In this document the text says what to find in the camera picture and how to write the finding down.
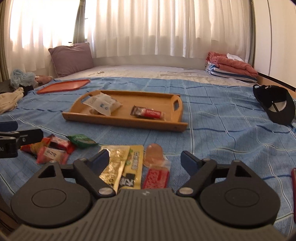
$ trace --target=gray ribbed surface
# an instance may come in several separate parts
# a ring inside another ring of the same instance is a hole
[[[192,198],[180,198],[170,189],[122,190],[100,199],[91,212],[63,228],[40,230],[22,225],[12,241],[282,241],[271,225],[242,230],[224,227],[208,218]]]

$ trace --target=bed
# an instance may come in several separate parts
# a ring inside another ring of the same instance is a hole
[[[72,92],[37,95],[37,90],[31,91],[15,110],[1,115],[0,121],[16,120],[20,130],[41,128],[45,136],[85,134],[106,145],[146,148],[157,143],[172,163],[168,185],[174,191],[189,179],[180,164],[183,150],[221,164],[242,160],[280,197],[281,208],[274,226],[284,235],[292,231],[295,224],[290,172],[296,161],[295,133],[292,127],[269,120],[254,98],[251,84],[213,77],[206,71],[159,66],[100,66],[57,78],[50,84],[82,78],[91,82]],[[68,110],[80,95],[97,89],[180,94],[184,103],[182,121],[189,123],[188,128],[183,133],[160,132],[63,119],[61,112]],[[98,147],[76,150],[68,163],[80,157],[89,158],[97,151]],[[21,151],[17,158],[0,159],[0,193],[7,203],[39,168],[32,156]]]

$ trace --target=orange plastic lid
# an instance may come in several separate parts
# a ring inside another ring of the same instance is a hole
[[[51,92],[62,92],[62,91],[73,91],[81,88],[82,86],[89,83],[90,80],[73,80],[73,81],[63,81],[55,83],[49,86],[44,87],[41,90],[37,91],[37,94],[45,94]]]

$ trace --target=circular base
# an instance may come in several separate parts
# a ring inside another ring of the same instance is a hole
[[[11,200],[20,223],[38,228],[55,228],[79,220],[91,208],[90,193],[82,186],[65,182],[53,188],[21,188]]]
[[[262,180],[250,177],[206,187],[200,204],[211,218],[236,228],[273,224],[280,207],[277,194]]]

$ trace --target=orange tray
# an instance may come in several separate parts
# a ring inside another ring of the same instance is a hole
[[[90,80],[72,80],[72,81],[63,81],[55,83],[49,86],[44,87],[41,90],[37,91],[37,94],[46,94],[52,92],[62,92],[62,91],[73,91],[81,88],[82,86],[88,84]]]
[[[87,96],[100,93],[110,95],[122,106],[111,113],[111,116],[90,113],[91,107],[82,102]],[[150,120],[131,116],[132,107],[141,106],[165,113],[165,120]],[[137,91],[97,90],[86,93],[78,98],[69,112],[62,113],[68,121],[78,121],[93,124],[143,128],[162,131],[184,131],[188,123],[181,122],[183,102],[179,95]]]

